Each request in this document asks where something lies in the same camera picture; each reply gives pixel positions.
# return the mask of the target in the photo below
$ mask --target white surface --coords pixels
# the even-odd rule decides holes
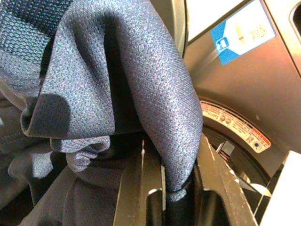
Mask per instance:
[[[243,0],[186,0],[189,36],[193,39]]]
[[[236,115],[234,112],[209,103],[201,101],[203,116],[212,119],[242,138],[256,153],[261,153],[271,146],[271,142],[249,122]]]
[[[260,226],[299,226],[301,154],[290,151]]]

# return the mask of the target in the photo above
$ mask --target textured fabric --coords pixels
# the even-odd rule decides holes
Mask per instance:
[[[167,190],[185,194],[201,109],[148,0],[2,0],[0,77],[0,91],[23,111],[23,133],[67,153],[65,172],[21,225],[111,225],[124,167],[95,162],[121,158],[107,154],[116,134],[145,130],[166,167]],[[39,177],[50,171],[40,169]]]

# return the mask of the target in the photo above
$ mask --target gray plastic panel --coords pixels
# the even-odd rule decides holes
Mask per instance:
[[[250,154],[271,176],[289,150],[301,151],[301,79],[268,15],[276,37],[229,64],[222,66],[216,57],[210,32],[187,47],[184,60],[201,99],[233,110],[270,139],[269,149]],[[205,119],[205,125],[239,142],[221,124]]]

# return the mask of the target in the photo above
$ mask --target gray mesh fabric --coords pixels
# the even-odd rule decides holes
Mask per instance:
[[[0,8],[0,90],[23,110],[24,134],[50,138],[68,162],[21,225],[111,225],[124,167],[95,162],[108,161],[101,156],[115,134],[145,130],[165,164],[167,190],[181,194],[202,115],[151,3],[15,2],[3,0]]]

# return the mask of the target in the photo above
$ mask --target white label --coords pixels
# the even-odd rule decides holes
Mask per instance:
[[[274,38],[275,33],[260,1],[255,0],[226,21],[223,36],[229,50],[243,55]]]
[[[210,118],[230,129],[256,153],[261,153],[271,146],[271,142],[259,130],[237,114],[207,101],[201,101],[200,103],[204,117]]]

